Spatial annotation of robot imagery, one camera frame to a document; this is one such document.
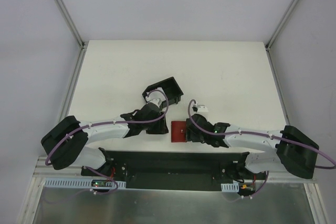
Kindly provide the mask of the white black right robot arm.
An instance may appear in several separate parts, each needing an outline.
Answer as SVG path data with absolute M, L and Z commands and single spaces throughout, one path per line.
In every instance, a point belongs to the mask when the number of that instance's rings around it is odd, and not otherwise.
M 186 119 L 186 140 L 214 148 L 249 149 L 236 166 L 236 173 L 242 179 L 265 171 L 287 171 L 299 178 L 311 179 L 319 149 L 317 143 L 294 126 L 254 132 L 229 123 L 211 124 L 200 114 Z

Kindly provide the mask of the red leather card holder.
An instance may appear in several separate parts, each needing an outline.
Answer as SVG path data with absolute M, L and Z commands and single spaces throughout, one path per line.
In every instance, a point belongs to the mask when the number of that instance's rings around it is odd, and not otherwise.
M 186 143 L 186 121 L 171 122 L 171 142 Z

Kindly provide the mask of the black card box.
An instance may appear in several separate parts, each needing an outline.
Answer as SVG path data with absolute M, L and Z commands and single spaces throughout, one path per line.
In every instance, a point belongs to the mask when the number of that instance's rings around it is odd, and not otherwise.
M 165 93 L 168 102 L 165 100 L 164 96 L 159 92 L 153 92 L 149 95 L 151 91 L 157 89 L 162 90 Z M 145 101 L 150 101 L 153 98 L 160 98 L 162 101 L 163 108 L 165 108 L 167 104 L 168 105 L 178 104 L 183 94 L 184 94 L 183 91 L 181 90 L 180 86 L 178 85 L 174 77 L 169 77 L 162 81 L 151 84 L 142 92 L 142 96 Z

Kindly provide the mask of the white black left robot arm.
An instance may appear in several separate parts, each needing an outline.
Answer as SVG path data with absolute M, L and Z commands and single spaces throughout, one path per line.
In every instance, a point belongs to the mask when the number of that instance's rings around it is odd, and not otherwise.
M 45 165 L 55 170 L 77 165 L 82 168 L 82 176 L 113 177 L 116 169 L 107 150 L 92 148 L 89 144 L 130 138 L 143 131 L 166 134 L 166 113 L 159 100 L 154 99 L 141 109 L 121 114 L 110 121 L 83 123 L 73 115 L 67 116 L 41 139 L 47 154 Z

